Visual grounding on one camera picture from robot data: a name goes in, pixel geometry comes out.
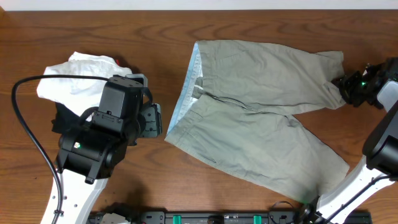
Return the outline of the khaki grey shorts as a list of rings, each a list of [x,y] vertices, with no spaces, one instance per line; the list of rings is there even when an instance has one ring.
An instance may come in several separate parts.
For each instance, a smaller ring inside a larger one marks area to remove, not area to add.
[[[298,114],[344,105],[340,51],[242,40],[195,43],[166,141],[234,177],[307,203],[349,165]]]

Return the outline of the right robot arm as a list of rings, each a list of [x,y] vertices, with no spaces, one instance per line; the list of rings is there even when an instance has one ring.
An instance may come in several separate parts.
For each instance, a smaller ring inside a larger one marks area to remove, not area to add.
[[[358,165],[331,192],[303,206],[293,222],[371,223],[370,213],[356,208],[397,182],[397,58],[332,82],[348,104],[358,107],[367,102],[386,115],[365,141]]]

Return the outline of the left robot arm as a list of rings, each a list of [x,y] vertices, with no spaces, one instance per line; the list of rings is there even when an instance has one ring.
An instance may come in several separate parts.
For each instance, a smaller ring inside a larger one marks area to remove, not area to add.
[[[162,133],[160,105],[142,74],[115,75],[99,107],[87,109],[59,139],[59,184],[53,184],[42,223],[85,223],[128,146]]]

